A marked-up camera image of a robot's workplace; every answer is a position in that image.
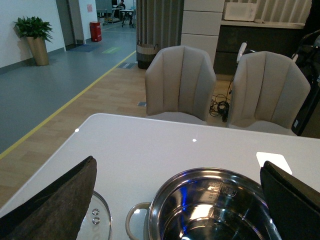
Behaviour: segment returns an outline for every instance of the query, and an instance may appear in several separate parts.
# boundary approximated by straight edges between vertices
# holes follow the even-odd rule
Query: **gold planter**
[[[40,37],[34,39],[32,36],[27,36],[26,40],[28,41],[32,56],[35,60],[35,64],[37,66],[49,65],[49,58],[45,40]]]

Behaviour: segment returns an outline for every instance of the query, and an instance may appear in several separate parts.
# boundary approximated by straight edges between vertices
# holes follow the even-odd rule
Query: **beige chair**
[[[289,57],[267,51],[245,54],[234,76],[227,126],[295,136],[291,127],[309,91]]]
[[[145,72],[147,118],[205,124],[215,84],[206,51],[189,46],[164,48]]]

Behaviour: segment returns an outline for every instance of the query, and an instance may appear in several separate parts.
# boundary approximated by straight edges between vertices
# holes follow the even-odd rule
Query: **red bin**
[[[102,40],[100,22],[90,22],[90,33],[92,42],[100,42]]]

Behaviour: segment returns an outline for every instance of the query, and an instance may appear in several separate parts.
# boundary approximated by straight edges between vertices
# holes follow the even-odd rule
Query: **microwave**
[[[223,20],[253,22],[258,4],[243,2],[227,2],[223,8]]]

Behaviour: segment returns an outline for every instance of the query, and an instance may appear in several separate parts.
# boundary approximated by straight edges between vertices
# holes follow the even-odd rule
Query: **chair backrest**
[[[206,121],[215,84],[206,51],[189,46],[163,48],[145,72],[146,112],[182,112]]]
[[[291,129],[309,91],[307,79],[289,57],[268,51],[245,54],[233,80],[228,123],[256,119]]]

